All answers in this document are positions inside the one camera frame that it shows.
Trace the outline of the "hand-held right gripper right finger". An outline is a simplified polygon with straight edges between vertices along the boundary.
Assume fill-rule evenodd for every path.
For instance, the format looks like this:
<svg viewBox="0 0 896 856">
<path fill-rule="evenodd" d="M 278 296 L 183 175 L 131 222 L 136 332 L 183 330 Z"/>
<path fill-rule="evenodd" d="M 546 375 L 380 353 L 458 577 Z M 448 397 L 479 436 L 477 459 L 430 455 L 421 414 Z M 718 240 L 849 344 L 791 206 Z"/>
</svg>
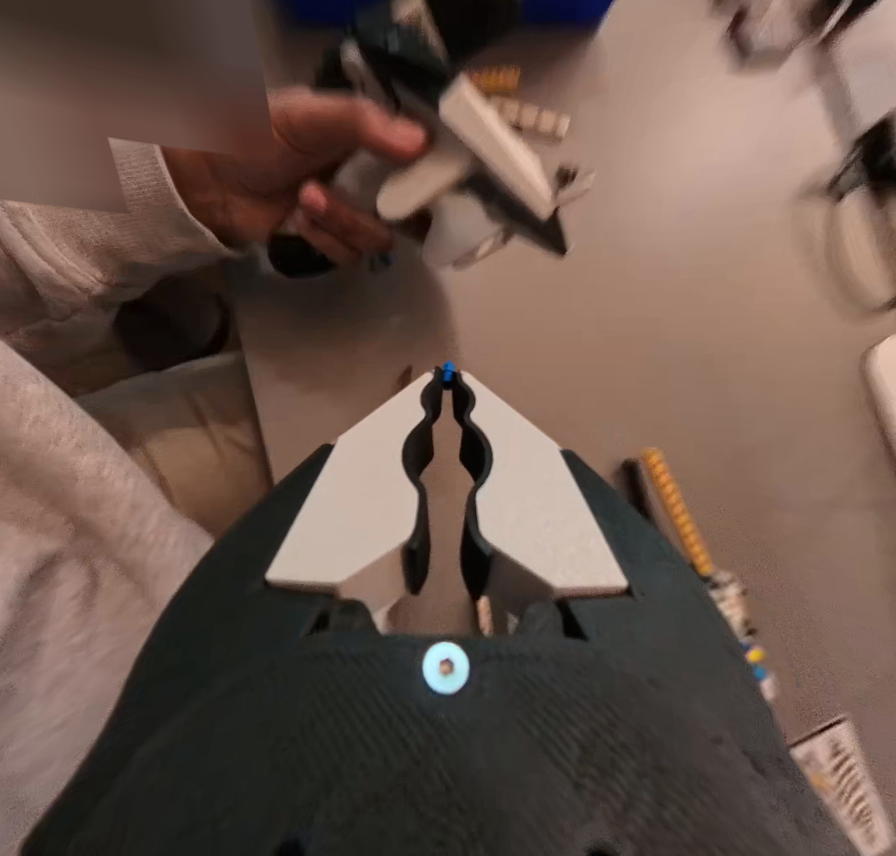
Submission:
<svg viewBox="0 0 896 856">
<path fill-rule="evenodd" d="M 564 449 L 470 373 L 454 372 L 453 410 L 472 483 L 461 568 L 473 602 L 521 618 L 536 603 L 629 593 Z"/>
</svg>

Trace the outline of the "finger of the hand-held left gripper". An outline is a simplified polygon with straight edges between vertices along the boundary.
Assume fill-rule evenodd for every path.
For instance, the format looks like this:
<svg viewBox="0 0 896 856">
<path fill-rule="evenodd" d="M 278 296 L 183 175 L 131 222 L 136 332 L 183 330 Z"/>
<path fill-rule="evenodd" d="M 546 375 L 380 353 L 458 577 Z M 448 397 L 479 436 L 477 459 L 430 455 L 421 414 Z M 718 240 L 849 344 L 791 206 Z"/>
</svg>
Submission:
<svg viewBox="0 0 896 856">
<path fill-rule="evenodd" d="M 479 170 L 540 221 L 553 214 L 554 188 L 539 156 L 459 74 L 436 102 L 429 150 L 386 178 L 376 211 L 387 222 L 404 221 Z"/>
<path fill-rule="evenodd" d="M 553 203 L 542 219 L 485 172 L 469 175 L 438 197 L 429 212 L 423 262 L 434 269 L 474 265 L 503 249 L 514 237 L 556 257 L 568 253 L 566 234 Z"/>
</svg>

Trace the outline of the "zebra striped sticker sheet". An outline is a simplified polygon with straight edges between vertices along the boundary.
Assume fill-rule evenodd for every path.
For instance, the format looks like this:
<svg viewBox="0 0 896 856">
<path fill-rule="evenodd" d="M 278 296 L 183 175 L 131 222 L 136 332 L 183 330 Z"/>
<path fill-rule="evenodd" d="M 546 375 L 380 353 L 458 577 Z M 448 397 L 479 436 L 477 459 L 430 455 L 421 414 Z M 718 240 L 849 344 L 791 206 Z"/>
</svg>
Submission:
<svg viewBox="0 0 896 856">
<path fill-rule="evenodd" d="M 791 740 L 789 749 L 857 853 L 894 854 L 894 826 L 851 718 L 837 716 Z"/>
</svg>

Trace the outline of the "yellow long lego beam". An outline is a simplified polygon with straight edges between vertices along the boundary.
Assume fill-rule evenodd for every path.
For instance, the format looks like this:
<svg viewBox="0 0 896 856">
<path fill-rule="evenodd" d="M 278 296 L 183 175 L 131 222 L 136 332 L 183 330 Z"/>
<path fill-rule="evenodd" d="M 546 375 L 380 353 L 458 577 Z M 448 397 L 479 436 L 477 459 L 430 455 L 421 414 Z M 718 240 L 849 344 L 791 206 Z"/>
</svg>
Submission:
<svg viewBox="0 0 896 856">
<path fill-rule="evenodd" d="M 467 70 L 468 78 L 489 97 L 512 97 L 519 91 L 521 68 L 514 65 L 479 66 Z"/>
</svg>

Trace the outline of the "multicoloured lego model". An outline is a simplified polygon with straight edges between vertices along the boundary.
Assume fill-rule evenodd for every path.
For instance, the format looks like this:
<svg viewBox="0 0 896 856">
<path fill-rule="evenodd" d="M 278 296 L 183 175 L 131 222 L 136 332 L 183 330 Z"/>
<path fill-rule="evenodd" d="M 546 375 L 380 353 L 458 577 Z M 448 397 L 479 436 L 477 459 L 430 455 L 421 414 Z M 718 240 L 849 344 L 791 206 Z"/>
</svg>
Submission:
<svg viewBox="0 0 896 856">
<path fill-rule="evenodd" d="M 669 538 L 700 578 L 735 636 L 763 697 L 773 703 L 778 697 L 778 681 L 758 639 L 745 584 L 712 558 L 663 452 L 651 447 L 637 457 L 625 458 L 616 476 L 632 506 Z"/>
</svg>

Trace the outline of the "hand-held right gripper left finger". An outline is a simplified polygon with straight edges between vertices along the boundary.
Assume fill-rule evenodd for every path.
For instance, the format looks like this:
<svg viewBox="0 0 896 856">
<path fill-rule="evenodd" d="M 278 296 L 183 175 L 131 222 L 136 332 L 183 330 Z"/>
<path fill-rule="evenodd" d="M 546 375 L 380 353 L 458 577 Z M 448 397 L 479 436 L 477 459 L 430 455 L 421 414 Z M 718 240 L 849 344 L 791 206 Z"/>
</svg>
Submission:
<svg viewBox="0 0 896 856">
<path fill-rule="evenodd" d="M 442 373 L 428 371 L 335 440 L 265 573 L 269 586 L 360 602 L 388 625 L 427 579 L 421 476 L 441 406 Z"/>
</svg>

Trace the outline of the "person's left hand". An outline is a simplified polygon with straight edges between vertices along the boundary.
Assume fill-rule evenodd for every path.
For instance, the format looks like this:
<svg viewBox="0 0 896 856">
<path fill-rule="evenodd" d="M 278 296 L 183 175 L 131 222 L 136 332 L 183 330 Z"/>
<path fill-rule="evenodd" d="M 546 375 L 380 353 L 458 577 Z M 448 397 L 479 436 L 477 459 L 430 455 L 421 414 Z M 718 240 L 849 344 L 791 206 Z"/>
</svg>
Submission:
<svg viewBox="0 0 896 856">
<path fill-rule="evenodd" d="M 269 109 L 273 145 L 259 157 L 161 148 L 174 188 L 196 222 L 231 247 L 288 232 L 337 266 L 389 251 L 389 227 L 343 202 L 322 177 L 360 150 L 410 163 L 427 151 L 426 130 L 346 92 L 275 90 Z"/>
</svg>

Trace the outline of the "white long lego beam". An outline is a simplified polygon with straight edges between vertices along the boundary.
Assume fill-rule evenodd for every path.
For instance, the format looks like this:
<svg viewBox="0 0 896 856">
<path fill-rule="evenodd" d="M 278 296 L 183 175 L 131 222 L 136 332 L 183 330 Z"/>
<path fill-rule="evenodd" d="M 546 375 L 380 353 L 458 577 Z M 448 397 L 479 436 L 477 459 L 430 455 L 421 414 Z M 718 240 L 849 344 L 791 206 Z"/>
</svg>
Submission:
<svg viewBox="0 0 896 856">
<path fill-rule="evenodd" d="M 561 142 L 571 125 L 568 114 L 510 97 L 493 96 L 491 105 L 511 128 L 525 135 Z"/>
</svg>

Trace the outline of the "person's left forearm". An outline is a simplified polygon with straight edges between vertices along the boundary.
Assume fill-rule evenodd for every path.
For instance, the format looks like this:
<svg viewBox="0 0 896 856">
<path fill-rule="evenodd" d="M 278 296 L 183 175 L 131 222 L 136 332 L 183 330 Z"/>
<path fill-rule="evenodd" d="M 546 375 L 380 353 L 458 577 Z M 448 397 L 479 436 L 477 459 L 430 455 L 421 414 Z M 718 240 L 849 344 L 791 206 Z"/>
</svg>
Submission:
<svg viewBox="0 0 896 856">
<path fill-rule="evenodd" d="M 41 370 L 86 356 L 163 278 L 239 255 L 186 208 L 159 145 L 109 146 L 124 212 L 1 202 L 2 341 Z"/>
</svg>

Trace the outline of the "white book stand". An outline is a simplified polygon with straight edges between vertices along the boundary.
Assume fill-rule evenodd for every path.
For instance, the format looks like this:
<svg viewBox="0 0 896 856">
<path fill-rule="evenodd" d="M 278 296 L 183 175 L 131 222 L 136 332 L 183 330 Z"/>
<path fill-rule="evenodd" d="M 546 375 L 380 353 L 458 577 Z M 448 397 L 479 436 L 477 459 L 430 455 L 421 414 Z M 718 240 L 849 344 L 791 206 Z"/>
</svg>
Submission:
<svg viewBox="0 0 896 856">
<path fill-rule="evenodd" d="M 895 334 L 866 351 L 861 369 L 883 440 L 895 458 Z"/>
</svg>

